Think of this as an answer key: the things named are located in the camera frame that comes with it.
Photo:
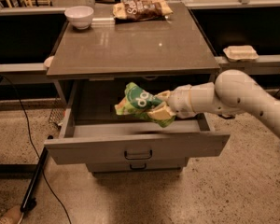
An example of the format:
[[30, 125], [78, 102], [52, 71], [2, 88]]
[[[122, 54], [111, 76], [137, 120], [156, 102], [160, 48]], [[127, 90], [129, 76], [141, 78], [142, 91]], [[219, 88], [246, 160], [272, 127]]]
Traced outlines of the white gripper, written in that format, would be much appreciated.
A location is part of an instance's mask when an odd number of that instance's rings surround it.
[[155, 120], [171, 119], [175, 115], [181, 119], [195, 117], [196, 113], [191, 106], [191, 88], [191, 85], [179, 86], [173, 91], [156, 94], [156, 97], [164, 102], [148, 111], [148, 116]]

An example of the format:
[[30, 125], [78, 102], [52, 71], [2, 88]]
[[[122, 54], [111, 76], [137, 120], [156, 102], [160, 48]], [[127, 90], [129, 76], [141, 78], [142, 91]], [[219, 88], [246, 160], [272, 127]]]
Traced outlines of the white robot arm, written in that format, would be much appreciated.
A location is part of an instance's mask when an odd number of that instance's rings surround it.
[[186, 119], [199, 113], [234, 115], [244, 111], [280, 139], [280, 101], [242, 71], [227, 70], [214, 83], [180, 86], [159, 97], [162, 103], [148, 112], [153, 119]]

